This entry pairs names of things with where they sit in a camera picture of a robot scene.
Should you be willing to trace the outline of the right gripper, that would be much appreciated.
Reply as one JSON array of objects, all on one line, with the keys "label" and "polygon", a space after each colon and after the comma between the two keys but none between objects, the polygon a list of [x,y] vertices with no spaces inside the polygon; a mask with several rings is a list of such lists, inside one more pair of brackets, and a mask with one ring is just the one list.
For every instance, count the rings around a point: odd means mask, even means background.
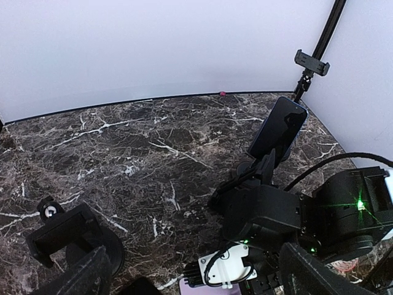
[{"label": "right gripper", "polygon": [[299,197],[272,186],[234,191],[222,233],[231,242],[284,243],[301,229]]}]

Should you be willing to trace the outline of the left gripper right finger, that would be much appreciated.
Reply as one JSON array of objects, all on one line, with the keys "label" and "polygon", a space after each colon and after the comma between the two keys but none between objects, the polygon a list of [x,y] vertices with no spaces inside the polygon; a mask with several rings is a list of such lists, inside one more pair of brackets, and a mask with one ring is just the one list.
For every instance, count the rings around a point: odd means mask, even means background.
[{"label": "left gripper right finger", "polygon": [[371,294],[334,274],[298,243],[286,242],[279,252],[285,294]]}]

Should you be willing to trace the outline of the purple phone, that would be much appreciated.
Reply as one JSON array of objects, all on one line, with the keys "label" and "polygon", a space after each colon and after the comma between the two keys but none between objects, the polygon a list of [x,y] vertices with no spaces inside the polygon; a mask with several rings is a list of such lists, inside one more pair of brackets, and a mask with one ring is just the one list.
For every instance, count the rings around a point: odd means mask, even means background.
[{"label": "purple phone", "polygon": [[241,295],[238,286],[234,286],[232,289],[211,288],[208,286],[191,288],[185,283],[184,278],[179,281],[179,292],[180,295]]}]

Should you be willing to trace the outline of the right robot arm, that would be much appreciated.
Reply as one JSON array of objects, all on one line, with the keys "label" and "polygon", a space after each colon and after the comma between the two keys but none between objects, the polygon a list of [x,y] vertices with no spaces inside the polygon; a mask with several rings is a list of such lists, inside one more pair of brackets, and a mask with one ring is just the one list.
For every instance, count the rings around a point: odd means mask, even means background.
[{"label": "right robot arm", "polygon": [[325,269],[369,253],[392,230],[390,173],[380,167],[341,171],[311,195],[273,185],[275,152],[222,183],[210,205],[223,215],[230,243],[251,247],[257,276],[243,294],[368,294]]}]

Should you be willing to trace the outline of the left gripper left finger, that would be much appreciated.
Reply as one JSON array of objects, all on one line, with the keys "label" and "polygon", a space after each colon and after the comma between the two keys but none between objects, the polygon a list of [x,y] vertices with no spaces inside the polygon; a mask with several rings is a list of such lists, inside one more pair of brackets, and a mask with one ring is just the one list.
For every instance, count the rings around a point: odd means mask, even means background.
[{"label": "left gripper left finger", "polygon": [[106,248],[100,246],[60,277],[37,289],[36,294],[109,294],[111,282],[111,262]]}]

